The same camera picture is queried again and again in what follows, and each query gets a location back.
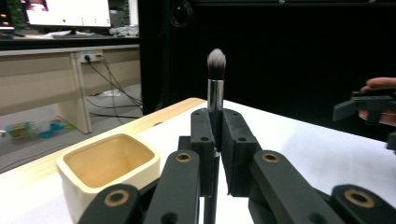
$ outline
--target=wooden table edge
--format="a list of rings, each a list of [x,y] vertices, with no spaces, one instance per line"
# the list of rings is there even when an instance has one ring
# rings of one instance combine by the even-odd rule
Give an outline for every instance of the wooden table edge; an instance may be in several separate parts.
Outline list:
[[[101,135],[105,136],[108,135],[109,133],[116,133],[119,130],[127,131],[130,134],[140,133],[145,131],[146,129],[155,126],[158,123],[171,119],[204,102],[205,100],[203,99],[188,98],[174,105],[169,105],[168,107],[165,107],[161,110],[150,113],[140,119],[136,119],[129,123],[121,125],[120,127],[117,127],[110,131],[100,133],[92,138],[97,138],[100,137]],[[85,141],[89,141],[92,138],[83,140],[78,144],[81,144]],[[36,181],[39,181],[40,179],[43,179],[49,175],[58,173],[56,167],[56,160],[58,159],[59,156],[62,155],[62,153],[64,153],[70,147],[66,147],[59,151],[53,152],[48,156],[39,158],[35,161],[28,162],[22,166],[16,167],[12,170],[0,174],[0,183],[1,183],[0,190],[24,187],[26,185],[33,184]]]

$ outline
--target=cable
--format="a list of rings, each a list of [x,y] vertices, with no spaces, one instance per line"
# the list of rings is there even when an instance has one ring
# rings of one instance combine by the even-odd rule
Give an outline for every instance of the cable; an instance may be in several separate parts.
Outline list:
[[[61,145],[59,145],[59,146],[57,146],[57,147],[63,147],[63,146],[69,147],[69,146],[72,146],[72,145],[74,145],[74,144],[76,144],[76,143],[61,144]],[[25,157],[25,158],[16,160],[16,161],[14,161],[14,162],[12,162],[12,163],[6,165],[6,166],[1,167],[1,168],[0,168],[0,173],[3,173],[4,170],[6,170],[8,167],[10,167],[10,166],[16,164],[17,162],[24,161],[24,160],[28,160],[28,159],[30,159],[30,158],[39,156],[39,155],[44,154],[44,153],[46,153],[46,152],[52,151],[53,149],[55,149],[55,148],[57,148],[57,147],[53,147],[53,148],[50,148],[50,149],[48,149],[48,150],[42,151],[42,152],[40,152],[40,153],[37,153],[37,154],[35,154],[35,155],[28,156],[28,157]]]
[[[121,86],[117,86],[117,85],[114,84],[111,80],[109,80],[107,77],[105,77],[101,72],[99,72],[99,71],[91,64],[91,61],[87,61],[87,62],[88,62],[88,65],[89,65],[97,74],[99,74],[102,78],[104,78],[104,79],[105,79],[108,83],[110,83],[112,86],[116,87],[117,90],[121,91],[121,92],[124,93],[126,96],[128,96],[129,99],[130,99],[134,104],[143,105],[142,102],[141,102],[141,100],[138,100],[138,99],[134,98],[133,96],[129,95]]]
[[[90,99],[86,98],[86,100],[88,101],[88,103],[100,107],[100,108],[104,108],[104,109],[112,109],[113,106],[102,106],[102,105],[96,105],[94,104]],[[121,108],[121,107],[139,107],[140,105],[117,105],[116,108]]]
[[[104,115],[104,114],[96,114],[90,112],[91,115],[95,115],[97,117],[110,117],[110,118],[123,118],[123,119],[140,119],[140,117],[132,117],[132,116],[120,116],[120,115]]]
[[[122,92],[125,93],[127,96],[129,96],[130,99],[132,99],[136,104],[142,105],[142,101],[141,101],[141,100],[138,100],[138,99],[136,99],[136,98],[134,98],[134,97],[128,95],[128,94],[125,92],[125,90],[123,89],[123,87],[121,86],[121,84],[117,81],[116,77],[114,77],[113,73],[111,72],[110,67],[108,66],[108,63],[107,63],[107,60],[106,60],[105,56],[103,56],[103,63],[104,63],[104,65],[105,65],[106,69],[107,69],[107,72],[114,78],[114,80],[116,81],[116,83],[119,85],[119,86],[118,86],[119,91],[122,91]]]
[[[132,97],[131,95],[129,95],[129,94],[122,88],[122,86],[121,86],[120,83],[117,81],[117,79],[114,77],[114,75],[112,74],[110,68],[108,67],[106,58],[103,57],[103,59],[104,59],[104,65],[105,65],[105,67],[106,67],[106,69],[107,69],[107,72],[108,72],[108,74],[109,74],[109,79],[108,79],[107,77],[105,77],[101,72],[99,72],[99,71],[91,64],[91,58],[90,58],[88,55],[85,56],[85,60],[87,61],[88,65],[92,68],[93,71],[95,71],[97,74],[99,74],[102,78],[104,78],[104,79],[110,84],[110,89],[111,89],[112,91],[114,90],[114,88],[118,89],[119,91],[123,92],[126,96],[128,96],[129,99],[130,99],[134,104],[136,104],[137,106],[141,106],[142,104],[141,104],[141,102],[140,102],[139,100],[137,100],[137,99],[135,99],[134,97]],[[104,115],[93,114],[93,113],[91,113],[91,114],[93,114],[93,115],[95,115],[95,116],[101,116],[101,117],[113,117],[113,118],[117,118],[117,120],[118,120],[121,124],[124,124],[124,123],[122,122],[122,120],[120,120],[120,118],[138,119],[138,117],[124,117],[124,116],[119,116],[118,113],[117,113],[117,109],[116,109],[117,106],[116,106],[116,103],[115,103],[114,94],[112,95],[111,100],[112,100],[113,106],[110,107],[110,108],[113,108],[115,116],[104,116]]]

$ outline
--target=white wall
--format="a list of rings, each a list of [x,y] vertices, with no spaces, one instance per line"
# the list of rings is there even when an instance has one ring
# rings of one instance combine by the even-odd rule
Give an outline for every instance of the white wall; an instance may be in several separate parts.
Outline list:
[[[138,25],[139,19],[137,14],[137,0],[128,0],[129,1],[129,20],[131,25]]]

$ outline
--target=person's hand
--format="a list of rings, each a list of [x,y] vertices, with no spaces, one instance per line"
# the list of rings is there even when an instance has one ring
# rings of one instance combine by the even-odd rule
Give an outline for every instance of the person's hand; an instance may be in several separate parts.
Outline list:
[[[396,77],[375,77],[368,79],[366,85],[361,88],[361,91],[380,87],[396,87]],[[359,111],[359,117],[364,120],[367,120],[368,114],[366,110]],[[396,126],[396,112],[392,110],[383,111],[379,122]]]

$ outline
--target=computer monitor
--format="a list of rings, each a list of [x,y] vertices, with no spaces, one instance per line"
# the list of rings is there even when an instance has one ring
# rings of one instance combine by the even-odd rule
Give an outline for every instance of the computer monitor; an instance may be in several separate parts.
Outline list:
[[[0,32],[14,31],[11,20],[11,14],[9,13],[7,1],[0,1]]]
[[[108,0],[21,0],[26,23],[35,28],[109,28]]]

